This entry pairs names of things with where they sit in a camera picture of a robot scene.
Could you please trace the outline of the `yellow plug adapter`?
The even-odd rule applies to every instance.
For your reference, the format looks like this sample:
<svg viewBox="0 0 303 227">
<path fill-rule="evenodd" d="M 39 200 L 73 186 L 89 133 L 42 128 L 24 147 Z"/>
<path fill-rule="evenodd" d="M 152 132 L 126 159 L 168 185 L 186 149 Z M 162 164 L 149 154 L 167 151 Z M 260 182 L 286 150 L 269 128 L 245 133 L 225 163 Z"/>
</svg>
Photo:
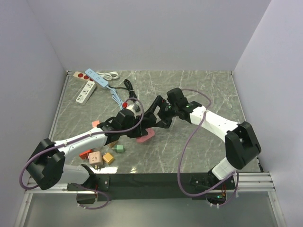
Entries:
<svg viewBox="0 0 303 227">
<path fill-rule="evenodd" d="M 110 165 L 114 161 L 114 157 L 110 153 L 105 153 L 102 156 L 103 161 Z"/>
</svg>

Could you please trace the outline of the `green plug adapter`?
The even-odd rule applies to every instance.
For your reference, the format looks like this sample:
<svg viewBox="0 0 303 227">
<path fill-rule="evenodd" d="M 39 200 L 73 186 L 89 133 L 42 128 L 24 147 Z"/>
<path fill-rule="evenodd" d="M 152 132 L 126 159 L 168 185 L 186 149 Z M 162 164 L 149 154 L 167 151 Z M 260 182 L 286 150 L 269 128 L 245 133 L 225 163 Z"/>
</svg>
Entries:
<svg viewBox="0 0 303 227">
<path fill-rule="evenodd" d="M 123 145 L 114 145 L 112 147 L 112 150 L 116 153 L 124 153 L 125 152 L 125 149 L 124 149 L 124 146 Z"/>
</svg>

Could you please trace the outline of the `orange cube adapter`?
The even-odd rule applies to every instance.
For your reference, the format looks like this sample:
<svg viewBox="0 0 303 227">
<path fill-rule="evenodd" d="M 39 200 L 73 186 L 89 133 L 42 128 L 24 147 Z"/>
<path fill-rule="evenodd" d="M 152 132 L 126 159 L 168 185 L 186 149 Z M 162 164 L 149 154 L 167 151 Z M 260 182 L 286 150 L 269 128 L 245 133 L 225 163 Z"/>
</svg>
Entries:
<svg viewBox="0 0 303 227">
<path fill-rule="evenodd" d="M 113 141 L 113 142 L 109 143 L 108 146 L 109 146 L 110 148 L 112 148 L 112 147 L 115 146 L 117 143 L 118 143 L 118 141 L 116 140 L 116 141 Z"/>
</svg>

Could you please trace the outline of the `beige red power strip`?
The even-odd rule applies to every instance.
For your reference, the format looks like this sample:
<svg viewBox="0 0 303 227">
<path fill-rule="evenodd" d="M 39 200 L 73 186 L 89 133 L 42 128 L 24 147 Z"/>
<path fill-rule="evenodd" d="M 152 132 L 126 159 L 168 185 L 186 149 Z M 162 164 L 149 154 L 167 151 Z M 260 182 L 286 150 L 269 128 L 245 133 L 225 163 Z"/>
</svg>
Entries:
<svg viewBox="0 0 303 227">
<path fill-rule="evenodd" d="M 87 81 L 94 81 L 87 74 L 79 72 L 79 71 L 76 71 L 73 74 L 73 77 L 76 78 L 76 79 L 78 79 L 78 80 L 85 81 L 85 82 L 87 82 Z"/>
</svg>

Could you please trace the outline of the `pink power strip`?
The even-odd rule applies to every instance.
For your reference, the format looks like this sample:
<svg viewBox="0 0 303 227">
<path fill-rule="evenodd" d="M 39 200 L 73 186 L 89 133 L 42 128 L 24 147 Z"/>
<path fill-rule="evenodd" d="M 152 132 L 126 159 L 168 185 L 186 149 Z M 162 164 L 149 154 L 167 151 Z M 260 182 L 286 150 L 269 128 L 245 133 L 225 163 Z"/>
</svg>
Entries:
<svg viewBox="0 0 303 227">
<path fill-rule="evenodd" d="M 149 139 L 151 139 L 153 136 L 155 136 L 155 131 L 152 128 L 147 128 L 146 131 L 148 133 L 147 135 L 136 139 L 136 141 L 138 143 L 144 143 L 144 142 L 148 141 Z"/>
</svg>

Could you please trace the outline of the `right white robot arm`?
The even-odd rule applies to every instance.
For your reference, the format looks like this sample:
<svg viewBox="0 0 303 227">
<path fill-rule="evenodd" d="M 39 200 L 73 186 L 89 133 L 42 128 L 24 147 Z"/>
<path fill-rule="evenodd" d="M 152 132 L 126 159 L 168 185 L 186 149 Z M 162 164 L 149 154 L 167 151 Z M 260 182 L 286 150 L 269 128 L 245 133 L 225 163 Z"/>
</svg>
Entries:
<svg viewBox="0 0 303 227">
<path fill-rule="evenodd" d="M 225 143 L 225 158 L 209 171 L 208 184 L 218 189 L 231 173 L 243 169 L 261 152 L 261 146 L 250 123 L 230 121 L 208 110 L 196 101 L 189 102 L 180 88 L 167 92 L 167 99 L 157 96 L 144 112 L 149 127 L 169 128 L 178 117 L 198 128 L 202 127 Z"/>
</svg>

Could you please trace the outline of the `red cube plug adapter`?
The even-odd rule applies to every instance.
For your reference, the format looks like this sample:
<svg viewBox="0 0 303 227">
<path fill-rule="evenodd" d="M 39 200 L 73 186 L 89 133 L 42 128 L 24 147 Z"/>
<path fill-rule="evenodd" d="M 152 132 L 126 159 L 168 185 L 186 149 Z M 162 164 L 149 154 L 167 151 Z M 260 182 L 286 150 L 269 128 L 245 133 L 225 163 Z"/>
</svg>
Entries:
<svg viewBox="0 0 303 227">
<path fill-rule="evenodd" d="M 80 153 L 80 154 L 79 154 L 79 157 L 80 157 L 82 160 L 87 160 L 87 159 L 89 159 L 90 153 L 92 153 L 92 150 L 91 150 L 91 149 L 90 149 L 90 150 L 87 150 L 87 151 L 85 151 L 85 152 Z"/>
</svg>

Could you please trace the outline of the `blue power strip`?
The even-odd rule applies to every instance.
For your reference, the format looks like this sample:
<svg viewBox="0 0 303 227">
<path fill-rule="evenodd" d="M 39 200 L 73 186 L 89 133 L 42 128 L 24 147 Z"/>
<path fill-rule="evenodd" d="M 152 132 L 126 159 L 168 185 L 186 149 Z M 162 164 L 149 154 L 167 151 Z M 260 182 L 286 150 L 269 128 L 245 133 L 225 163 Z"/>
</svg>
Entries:
<svg viewBox="0 0 303 227">
<path fill-rule="evenodd" d="M 123 109 L 123 101 L 119 97 L 117 91 L 115 88 L 112 88 L 109 85 L 109 81 L 116 80 L 119 78 L 119 74 L 116 71 L 108 72 L 108 73 L 102 73 L 102 72 L 95 72 L 92 69 L 87 69 L 85 71 L 85 74 L 87 74 L 94 82 L 101 86 L 104 89 L 108 89 L 112 95 L 112 99 L 118 104 L 120 109 Z"/>
</svg>

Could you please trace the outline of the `beige pink cube adapter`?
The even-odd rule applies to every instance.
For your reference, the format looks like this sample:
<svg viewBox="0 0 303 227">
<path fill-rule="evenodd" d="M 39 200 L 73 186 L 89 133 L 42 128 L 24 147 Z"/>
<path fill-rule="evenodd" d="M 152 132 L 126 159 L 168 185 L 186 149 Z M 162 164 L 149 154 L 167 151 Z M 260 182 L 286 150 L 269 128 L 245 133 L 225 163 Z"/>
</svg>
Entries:
<svg viewBox="0 0 303 227">
<path fill-rule="evenodd" d="M 89 153 L 89 164 L 94 169 L 100 169 L 103 166 L 103 158 L 100 151 Z"/>
</svg>

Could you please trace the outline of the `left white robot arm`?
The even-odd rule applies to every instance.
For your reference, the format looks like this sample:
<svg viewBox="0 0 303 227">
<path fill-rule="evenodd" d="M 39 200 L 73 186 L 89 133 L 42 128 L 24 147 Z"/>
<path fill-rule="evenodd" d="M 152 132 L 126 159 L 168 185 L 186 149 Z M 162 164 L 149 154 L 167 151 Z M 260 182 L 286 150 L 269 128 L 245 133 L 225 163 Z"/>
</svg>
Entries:
<svg viewBox="0 0 303 227">
<path fill-rule="evenodd" d="M 138 114 L 123 109 L 85 133 L 58 141 L 46 138 L 39 142 L 22 172 L 27 171 L 42 190 L 50 189 L 63 178 L 70 179 L 71 173 L 75 172 L 75 182 L 82 189 L 89 190 L 94 186 L 94 177 L 84 167 L 70 168 L 65 161 L 89 149 L 108 145 L 124 135 L 129 138 L 145 136 L 156 121 L 151 111 Z"/>
</svg>

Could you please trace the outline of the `white usb power strip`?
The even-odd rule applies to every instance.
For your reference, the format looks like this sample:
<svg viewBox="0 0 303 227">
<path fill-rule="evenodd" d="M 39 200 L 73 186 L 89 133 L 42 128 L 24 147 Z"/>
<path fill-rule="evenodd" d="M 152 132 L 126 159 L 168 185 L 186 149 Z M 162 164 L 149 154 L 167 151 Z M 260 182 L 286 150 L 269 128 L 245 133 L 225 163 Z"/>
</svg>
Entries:
<svg viewBox="0 0 303 227">
<path fill-rule="evenodd" d="M 76 103 L 80 105 L 85 105 L 88 99 L 91 97 L 92 93 L 96 88 L 96 84 L 93 81 L 88 81 L 84 88 L 79 93 L 78 97 L 76 98 Z"/>
</svg>

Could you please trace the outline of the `small pink plug adapter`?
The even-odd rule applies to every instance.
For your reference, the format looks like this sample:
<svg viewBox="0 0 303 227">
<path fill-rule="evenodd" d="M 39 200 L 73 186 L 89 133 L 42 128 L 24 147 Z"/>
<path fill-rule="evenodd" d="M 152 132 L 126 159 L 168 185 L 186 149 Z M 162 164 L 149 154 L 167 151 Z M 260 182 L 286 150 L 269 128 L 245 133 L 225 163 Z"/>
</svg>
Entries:
<svg viewBox="0 0 303 227">
<path fill-rule="evenodd" d="M 99 124 L 100 124 L 100 121 L 99 121 L 99 120 L 93 121 L 93 122 L 92 122 L 92 127 L 95 128 L 95 127 L 97 127 Z"/>
</svg>

